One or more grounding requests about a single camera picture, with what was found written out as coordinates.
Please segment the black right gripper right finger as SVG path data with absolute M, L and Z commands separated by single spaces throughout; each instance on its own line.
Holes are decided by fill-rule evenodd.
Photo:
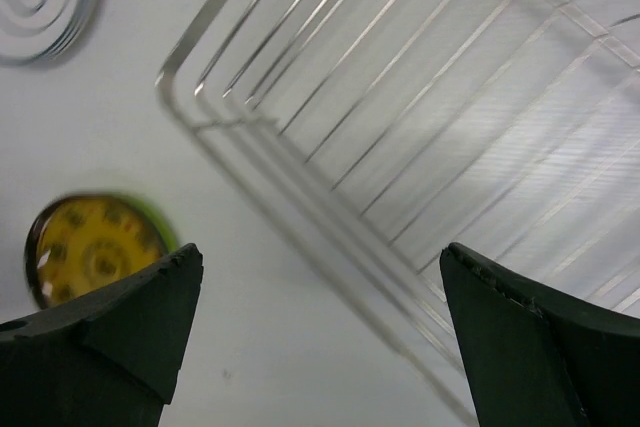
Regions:
M 439 266 L 480 425 L 638 425 L 638 319 L 460 243 Z

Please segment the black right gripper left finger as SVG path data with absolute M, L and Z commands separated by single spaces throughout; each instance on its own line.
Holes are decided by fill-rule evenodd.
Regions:
M 202 254 L 187 244 L 120 281 L 2 323 L 2 425 L 158 425 L 202 278 Z

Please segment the yellow patterned plate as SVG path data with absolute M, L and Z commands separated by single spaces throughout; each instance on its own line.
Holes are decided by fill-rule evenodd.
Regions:
M 63 203 L 45 225 L 37 272 L 48 308 L 134 274 L 166 255 L 142 218 L 107 192 Z

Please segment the lime green plate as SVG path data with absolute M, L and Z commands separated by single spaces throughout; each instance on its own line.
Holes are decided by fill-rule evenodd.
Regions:
M 165 254 L 176 250 L 180 246 L 179 235 L 172 222 L 148 197 L 135 192 L 117 190 L 108 191 L 107 194 L 122 202 L 142 218 L 143 223 L 152 230 L 158 238 Z

